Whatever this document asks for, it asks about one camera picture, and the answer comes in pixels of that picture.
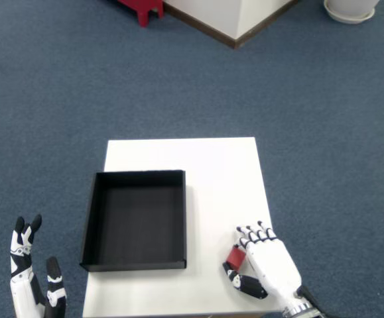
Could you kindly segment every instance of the brown baseboard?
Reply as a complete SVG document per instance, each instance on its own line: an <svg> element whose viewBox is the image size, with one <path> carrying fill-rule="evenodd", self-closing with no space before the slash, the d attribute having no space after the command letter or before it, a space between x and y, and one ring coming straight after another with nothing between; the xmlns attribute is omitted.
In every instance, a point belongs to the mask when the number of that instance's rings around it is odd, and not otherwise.
<svg viewBox="0 0 384 318"><path fill-rule="evenodd" d="M176 17L178 20L181 20L184 23L187 23L188 25L198 29L199 31L211 36L212 38L215 38L221 43L230 46L231 48L239 48L249 39L253 38L258 32L260 32L261 30L269 26L271 23L276 21L279 16L288 11L293 5L298 3L298 1L300 0L289 1L286 5L281 7L279 10L275 11L272 15L270 15L269 17L255 25L251 30L247 31L244 35L236 39L224 34L223 32L220 32L219 30L214 29L212 26L209 26L206 23L199 21L198 19L192 17L191 15L188 15L187 13L184 13L181 10L174 8L168 3L164 3L164 11L169 13L173 17Z"/></svg>

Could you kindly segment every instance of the red furniture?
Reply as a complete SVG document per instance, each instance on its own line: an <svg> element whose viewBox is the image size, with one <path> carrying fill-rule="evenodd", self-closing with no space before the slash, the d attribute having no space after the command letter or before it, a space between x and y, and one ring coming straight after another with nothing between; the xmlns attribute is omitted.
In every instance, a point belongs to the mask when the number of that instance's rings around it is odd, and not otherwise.
<svg viewBox="0 0 384 318"><path fill-rule="evenodd" d="M141 27L146 27L149 23L149 11L157 8L158 16L164 16L162 0L118 0L118 2L137 11L137 18Z"/></svg>

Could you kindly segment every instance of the black box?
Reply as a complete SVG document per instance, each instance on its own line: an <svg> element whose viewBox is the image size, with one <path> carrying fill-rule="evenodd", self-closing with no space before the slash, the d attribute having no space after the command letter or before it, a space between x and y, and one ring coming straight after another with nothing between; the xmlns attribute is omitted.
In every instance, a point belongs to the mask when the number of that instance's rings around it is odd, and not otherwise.
<svg viewBox="0 0 384 318"><path fill-rule="evenodd" d="M96 174L80 265L89 272L186 267L186 173Z"/></svg>

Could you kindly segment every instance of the white tabletop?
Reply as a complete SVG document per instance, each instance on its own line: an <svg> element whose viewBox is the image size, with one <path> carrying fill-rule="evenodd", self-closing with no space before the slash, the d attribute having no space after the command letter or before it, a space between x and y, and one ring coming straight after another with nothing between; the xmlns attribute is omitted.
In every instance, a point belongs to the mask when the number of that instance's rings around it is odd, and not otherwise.
<svg viewBox="0 0 384 318"><path fill-rule="evenodd" d="M84 317L272 311L222 268L238 225L271 224L254 138L111 140L105 171L186 171L187 268L88 274ZM250 266L245 263L245 273Z"/></svg>

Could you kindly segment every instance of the red object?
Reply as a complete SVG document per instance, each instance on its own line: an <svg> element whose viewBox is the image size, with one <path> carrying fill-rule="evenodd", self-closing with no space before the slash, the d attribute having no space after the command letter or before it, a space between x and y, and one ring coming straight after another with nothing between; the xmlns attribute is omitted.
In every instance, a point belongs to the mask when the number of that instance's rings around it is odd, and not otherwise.
<svg viewBox="0 0 384 318"><path fill-rule="evenodd" d="M233 247L226 262L237 272L245 257L246 253L244 251L240 250L238 247Z"/></svg>
<svg viewBox="0 0 384 318"><path fill-rule="evenodd" d="M118 2L137 11L137 18L141 27L146 27L149 23L149 11L157 8L158 16L164 16L164 6L162 0L118 0Z"/></svg>

